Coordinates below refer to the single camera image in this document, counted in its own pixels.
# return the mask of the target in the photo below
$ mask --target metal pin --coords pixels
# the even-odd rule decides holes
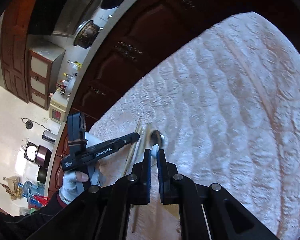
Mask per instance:
[[[99,191],[99,187],[98,187],[97,185],[92,185],[92,186],[88,189],[88,191],[89,191],[90,193],[97,193],[97,192]]]
[[[181,175],[181,174],[174,174],[173,175],[173,179],[175,179],[175,180],[182,180],[183,179],[183,176]]]
[[[136,174],[130,174],[128,175],[127,179],[130,181],[135,181],[138,178]]]
[[[211,188],[212,188],[214,191],[219,191],[219,190],[221,190],[221,185],[218,184],[218,183],[213,183],[213,184],[211,185]]]

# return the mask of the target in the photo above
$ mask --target range hood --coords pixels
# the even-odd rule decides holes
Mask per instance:
[[[78,26],[91,19],[102,0],[67,0],[55,24],[52,35],[69,37]]]

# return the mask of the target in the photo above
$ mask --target pot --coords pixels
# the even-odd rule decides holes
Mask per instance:
[[[34,162],[43,168],[48,168],[50,158],[51,151],[48,148],[39,145],[37,151],[35,152]]]
[[[80,46],[84,49],[89,48],[97,35],[99,34],[99,26],[93,23],[93,20],[82,23],[74,35],[73,46]]]
[[[39,168],[37,180],[40,181],[42,184],[46,183],[47,172],[48,172],[47,169],[43,167]]]

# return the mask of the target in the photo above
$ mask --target spoon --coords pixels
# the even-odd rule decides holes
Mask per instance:
[[[164,145],[164,136],[160,133],[160,131],[152,131],[149,145],[152,147],[151,155],[156,159],[158,150],[162,149]]]

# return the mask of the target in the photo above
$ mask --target white tiled floor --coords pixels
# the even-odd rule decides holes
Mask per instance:
[[[39,169],[37,165],[27,161],[20,149],[26,138],[36,145],[43,145],[50,150],[53,144],[42,140],[44,128],[34,123],[31,130],[27,130],[21,118],[29,118],[58,133],[59,124],[44,118],[49,112],[32,103],[25,103],[0,86],[0,181],[3,177],[18,175],[22,182],[34,180]],[[10,200],[10,196],[0,185],[0,208],[11,215],[19,215],[19,206],[27,207],[26,199]]]

